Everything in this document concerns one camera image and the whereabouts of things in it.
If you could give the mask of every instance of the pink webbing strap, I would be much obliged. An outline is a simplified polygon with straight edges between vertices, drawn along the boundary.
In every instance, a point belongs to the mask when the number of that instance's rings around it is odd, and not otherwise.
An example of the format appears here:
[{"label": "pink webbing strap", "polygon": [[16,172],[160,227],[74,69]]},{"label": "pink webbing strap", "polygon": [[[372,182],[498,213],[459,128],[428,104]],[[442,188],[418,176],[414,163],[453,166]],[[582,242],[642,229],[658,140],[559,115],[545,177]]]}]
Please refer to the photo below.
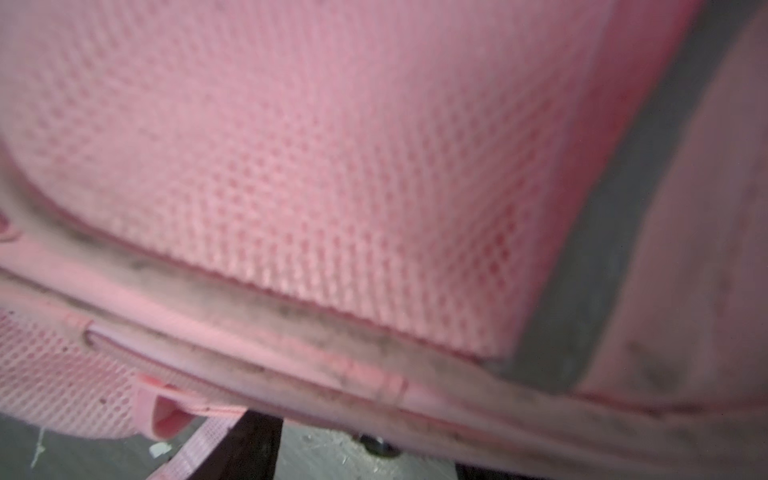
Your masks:
[{"label": "pink webbing strap", "polygon": [[147,480],[185,480],[203,464],[208,455],[227,436],[240,419],[221,417],[206,420],[181,447],[181,450],[165,465],[158,468]]},{"label": "pink webbing strap", "polygon": [[237,420],[245,411],[242,406],[212,403],[194,392],[143,373],[134,379],[134,424],[139,432],[153,440],[173,438],[196,415]]}]

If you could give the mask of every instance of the seam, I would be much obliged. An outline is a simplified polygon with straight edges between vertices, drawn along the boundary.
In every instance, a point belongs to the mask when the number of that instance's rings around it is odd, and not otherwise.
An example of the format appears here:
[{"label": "seam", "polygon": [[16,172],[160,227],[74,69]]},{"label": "seam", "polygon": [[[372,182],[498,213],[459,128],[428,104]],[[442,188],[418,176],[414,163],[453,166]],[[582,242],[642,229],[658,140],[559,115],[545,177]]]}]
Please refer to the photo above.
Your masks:
[{"label": "seam", "polygon": [[736,269],[742,258],[746,236],[750,232],[754,221],[756,203],[759,194],[763,190],[763,175],[768,163],[768,131],[765,132],[766,141],[749,170],[749,179],[741,197],[739,210],[737,211],[736,226],[731,233],[731,239],[725,253],[725,261],[720,269],[717,280],[714,300],[715,320],[719,323],[724,317],[733,296],[733,282],[736,277]]}]

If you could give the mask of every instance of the pink backpack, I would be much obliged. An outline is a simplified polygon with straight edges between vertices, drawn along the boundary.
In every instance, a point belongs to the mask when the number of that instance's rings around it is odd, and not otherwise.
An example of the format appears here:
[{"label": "pink backpack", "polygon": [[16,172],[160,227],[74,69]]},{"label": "pink backpack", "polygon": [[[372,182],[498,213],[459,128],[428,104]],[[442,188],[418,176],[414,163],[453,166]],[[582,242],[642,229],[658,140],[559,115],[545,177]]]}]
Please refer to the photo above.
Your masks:
[{"label": "pink backpack", "polygon": [[1,0],[0,412],[763,478],[753,3]]}]

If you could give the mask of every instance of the pink mesh fabric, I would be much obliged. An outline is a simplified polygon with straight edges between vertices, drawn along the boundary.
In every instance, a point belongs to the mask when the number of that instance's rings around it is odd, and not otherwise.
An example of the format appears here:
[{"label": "pink mesh fabric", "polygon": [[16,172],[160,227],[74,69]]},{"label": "pink mesh fabric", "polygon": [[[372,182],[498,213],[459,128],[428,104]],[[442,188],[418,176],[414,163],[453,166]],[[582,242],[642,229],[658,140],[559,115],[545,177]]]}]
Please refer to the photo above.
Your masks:
[{"label": "pink mesh fabric", "polygon": [[7,0],[0,134],[105,233],[503,356],[697,5]]},{"label": "pink mesh fabric", "polygon": [[136,433],[133,370],[32,320],[0,308],[0,413],[82,437]]}]

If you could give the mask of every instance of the gray floor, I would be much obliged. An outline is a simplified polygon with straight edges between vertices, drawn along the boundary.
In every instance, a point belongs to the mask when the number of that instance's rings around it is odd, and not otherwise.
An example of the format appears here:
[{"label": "gray floor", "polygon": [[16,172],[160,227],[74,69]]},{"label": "gray floor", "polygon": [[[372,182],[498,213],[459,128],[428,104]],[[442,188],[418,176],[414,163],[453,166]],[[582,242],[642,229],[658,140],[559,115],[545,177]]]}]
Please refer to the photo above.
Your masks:
[{"label": "gray floor", "polygon": [[[171,440],[170,452],[153,458],[154,442],[140,436],[84,440],[43,432],[0,416],[0,478],[14,480],[143,480],[167,462],[199,422]],[[42,450],[35,459],[35,452]],[[368,455],[348,435],[298,425],[283,428],[278,480],[454,480],[453,464],[402,455]]]}]

